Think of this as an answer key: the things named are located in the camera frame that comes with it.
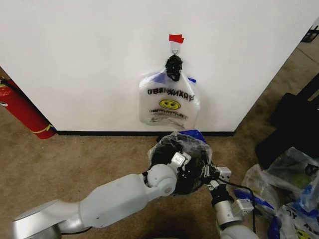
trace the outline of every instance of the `hanging plastic bag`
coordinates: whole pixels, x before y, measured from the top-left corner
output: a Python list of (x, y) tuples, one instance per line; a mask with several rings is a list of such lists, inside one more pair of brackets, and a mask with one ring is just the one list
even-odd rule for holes
[(148, 125), (171, 125), (194, 129), (200, 109), (195, 80), (182, 71), (182, 60), (172, 55), (165, 68), (144, 76), (139, 84), (140, 121)]

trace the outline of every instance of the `fire extinguisher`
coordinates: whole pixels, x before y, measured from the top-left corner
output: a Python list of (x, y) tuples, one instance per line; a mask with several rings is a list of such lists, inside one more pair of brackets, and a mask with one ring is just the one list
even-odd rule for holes
[(0, 81), (0, 105), (41, 139), (55, 135), (55, 129), (13, 80)]

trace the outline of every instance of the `yellow smiley face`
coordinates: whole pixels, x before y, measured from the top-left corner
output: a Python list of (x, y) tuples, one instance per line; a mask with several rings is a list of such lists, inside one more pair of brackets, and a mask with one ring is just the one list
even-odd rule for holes
[(173, 100), (162, 100), (159, 105), (173, 111), (180, 108), (180, 103)]

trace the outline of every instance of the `carpet floor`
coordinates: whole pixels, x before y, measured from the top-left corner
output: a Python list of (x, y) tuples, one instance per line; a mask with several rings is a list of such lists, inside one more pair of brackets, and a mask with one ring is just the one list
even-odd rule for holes
[[(274, 131), (268, 119), (284, 93), (296, 94), (319, 72), (319, 37), (301, 43), (240, 123), (233, 137), (207, 136), (213, 162), (241, 183), (257, 163), (255, 147)], [(76, 202), (94, 188), (149, 166), (153, 136), (54, 136), (39, 140), (0, 108), (0, 238), (11, 237), (12, 220), (35, 206), (61, 199)], [(142, 211), (107, 228), (70, 239), (219, 238), (211, 197), (205, 187), (188, 196), (150, 202)], [(251, 228), (248, 215), (245, 225)], [(257, 235), (267, 238), (268, 222), (257, 217)]]

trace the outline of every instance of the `plastic bag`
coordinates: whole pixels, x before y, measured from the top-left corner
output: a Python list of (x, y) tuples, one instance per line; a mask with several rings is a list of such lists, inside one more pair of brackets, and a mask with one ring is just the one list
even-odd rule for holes
[(300, 212), (283, 205), (268, 229), (271, 239), (319, 239), (318, 232), (310, 227)]
[(319, 161), (291, 147), (264, 172), (267, 182), (293, 192), (297, 198), (317, 175)]
[(169, 164), (176, 152), (187, 153), (191, 156), (191, 160), (186, 164), (185, 170), (179, 169), (173, 195), (189, 194), (203, 185), (201, 176), (204, 173), (204, 166), (211, 164), (212, 149), (202, 140), (173, 132), (164, 136), (148, 151), (150, 168), (156, 164)]
[(193, 79), (182, 70), (178, 81), (166, 69), (146, 75), (139, 84), (140, 121), (148, 125), (171, 125), (178, 130), (194, 129), (200, 109)]
[[(271, 221), (281, 206), (281, 201), (274, 186), (267, 182), (267, 177), (261, 171), (259, 164), (247, 171), (242, 185), (249, 187), (254, 192), (256, 207)], [(239, 199), (252, 200), (247, 190), (236, 188), (234, 193)]]

